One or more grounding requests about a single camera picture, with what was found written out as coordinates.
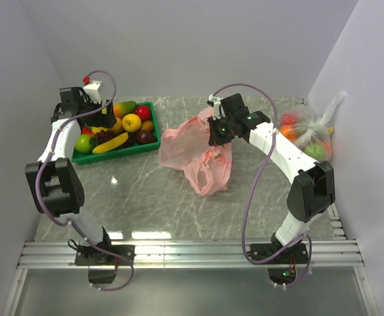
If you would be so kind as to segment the red fake apple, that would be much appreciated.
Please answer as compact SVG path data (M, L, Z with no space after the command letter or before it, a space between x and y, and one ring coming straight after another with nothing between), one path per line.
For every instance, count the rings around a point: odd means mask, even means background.
M138 105L135 109L135 114L141 119L142 122L151 120L152 111L146 105Z

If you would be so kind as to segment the dark red fake fruit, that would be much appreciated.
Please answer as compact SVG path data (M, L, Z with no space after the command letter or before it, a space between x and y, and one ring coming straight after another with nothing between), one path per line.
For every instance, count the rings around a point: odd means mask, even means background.
M158 139L156 138L156 136L151 131L140 130L136 134L136 142L139 145L153 144L157 141L158 141Z

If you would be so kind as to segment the brown fake kiwi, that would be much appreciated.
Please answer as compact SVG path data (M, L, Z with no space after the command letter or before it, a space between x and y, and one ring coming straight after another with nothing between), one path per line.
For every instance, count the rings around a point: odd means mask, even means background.
M155 125L154 125L153 121L146 120L146 121L142 122L141 130L146 130L146 131L150 131L150 132L154 131Z

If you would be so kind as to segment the pink plastic bag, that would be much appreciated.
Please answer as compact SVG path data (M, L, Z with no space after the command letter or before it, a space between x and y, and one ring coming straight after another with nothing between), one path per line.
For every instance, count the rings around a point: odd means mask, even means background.
M212 107L183 122L178 128L168 128L161 136L158 163L183 171L195 193L210 196L227 190L233 163L232 145L208 144L208 119Z

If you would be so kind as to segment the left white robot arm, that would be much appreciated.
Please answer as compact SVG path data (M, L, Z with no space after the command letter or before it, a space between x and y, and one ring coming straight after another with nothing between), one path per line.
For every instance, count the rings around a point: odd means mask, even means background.
M114 248L106 230L83 210L84 188L71 158L82 128L116 123L112 100L93 99L87 88L62 88L60 103L51 117L51 135L44 152L35 163L25 167L25 175L34 203L58 226L70 226L80 241L69 246L86 259L106 265L114 257Z

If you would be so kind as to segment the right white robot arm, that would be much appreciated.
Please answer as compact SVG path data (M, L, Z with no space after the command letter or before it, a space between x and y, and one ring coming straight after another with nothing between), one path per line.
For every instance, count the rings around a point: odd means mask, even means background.
M236 137L242 138L266 154L264 166L273 162L291 184L288 214L272 236L271 254L263 254L260 259L246 254L253 264L273 259L285 263L294 255L294 247L306 235L310 225L335 202L333 167L298 149L263 112L250 112L240 94L223 99L210 95L207 103L214 110L208 119L209 145L225 145Z

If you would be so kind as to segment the red fake strawberry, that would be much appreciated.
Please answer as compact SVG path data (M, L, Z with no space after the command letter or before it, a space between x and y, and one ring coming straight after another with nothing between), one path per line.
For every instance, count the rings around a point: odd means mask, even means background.
M82 134L89 135L89 136L94 136L94 133L92 132L92 130L89 127L87 127L87 126L84 126L82 128Z

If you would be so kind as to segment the dark fake grape bunch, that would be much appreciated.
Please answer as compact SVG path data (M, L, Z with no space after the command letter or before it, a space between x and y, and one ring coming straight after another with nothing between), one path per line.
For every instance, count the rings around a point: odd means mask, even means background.
M96 145L100 145L102 143L105 143L105 142L113 139L114 137L116 137L118 135L120 135L120 134L114 134L110 130L102 130L102 131L95 134L95 136L94 136L95 143L96 143ZM116 149L123 149L123 148L131 147L131 146L134 146L135 144L136 144L135 133L129 133L128 140L123 145L117 147Z

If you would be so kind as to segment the orange fake orange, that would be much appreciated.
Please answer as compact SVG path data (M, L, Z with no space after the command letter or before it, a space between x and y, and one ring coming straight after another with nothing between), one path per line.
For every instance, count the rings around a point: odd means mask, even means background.
M122 119L119 117L116 117L116 123L112 128L109 129L114 134L121 134L124 131L124 128L122 126Z

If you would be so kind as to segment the green red fake mango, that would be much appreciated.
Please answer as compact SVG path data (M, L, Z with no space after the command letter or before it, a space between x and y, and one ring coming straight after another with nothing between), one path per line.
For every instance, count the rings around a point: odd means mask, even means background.
M120 102L113 105L113 113L115 117L122 119L128 114L134 113L136 108L137 103L134 101Z

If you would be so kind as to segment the green fake apple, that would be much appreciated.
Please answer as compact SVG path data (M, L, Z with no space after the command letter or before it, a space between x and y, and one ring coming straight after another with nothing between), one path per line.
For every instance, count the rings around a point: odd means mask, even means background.
M88 154L93 151L94 147L95 139L88 134L82 134L77 139L74 149L79 153Z

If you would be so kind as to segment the yellow fake banana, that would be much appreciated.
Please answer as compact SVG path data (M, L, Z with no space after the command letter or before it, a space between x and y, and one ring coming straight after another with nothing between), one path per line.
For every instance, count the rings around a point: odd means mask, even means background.
M102 154L102 153L107 153L109 151L112 151L113 149L116 149L117 147L123 145L129 138L129 134L127 132L122 133L113 139L102 143L98 146L96 146L92 153L93 154Z

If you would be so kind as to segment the clear bag of fruits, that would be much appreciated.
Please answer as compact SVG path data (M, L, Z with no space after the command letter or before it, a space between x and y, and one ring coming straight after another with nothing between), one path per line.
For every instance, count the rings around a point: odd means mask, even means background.
M345 92L338 93L322 116L318 116L307 106L295 107L281 116L280 132L311 158L319 162L329 161L332 156L331 119L346 96Z

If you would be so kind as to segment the green plastic tray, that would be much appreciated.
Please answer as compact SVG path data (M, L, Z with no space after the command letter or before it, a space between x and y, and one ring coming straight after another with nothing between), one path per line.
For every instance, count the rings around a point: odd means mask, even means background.
M140 131L137 131L129 134L128 139L123 144L113 148L111 151L106 151L104 153L80 153L77 150L74 150L72 162L78 165L89 165L101 161L158 150L161 144L161 137L154 105L150 101L142 102L138 105L150 109L151 121L154 124L154 129L151 131L153 142L147 142L146 144L138 143L137 135L140 134Z

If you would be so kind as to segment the aluminium mounting rail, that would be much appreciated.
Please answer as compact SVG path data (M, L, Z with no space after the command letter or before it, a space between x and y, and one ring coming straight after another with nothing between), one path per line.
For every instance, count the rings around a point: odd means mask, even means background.
M239 240L115 240L133 245L135 269L247 269ZM19 269L83 269L64 242L26 242ZM314 240L311 267L359 267L364 264L354 240Z

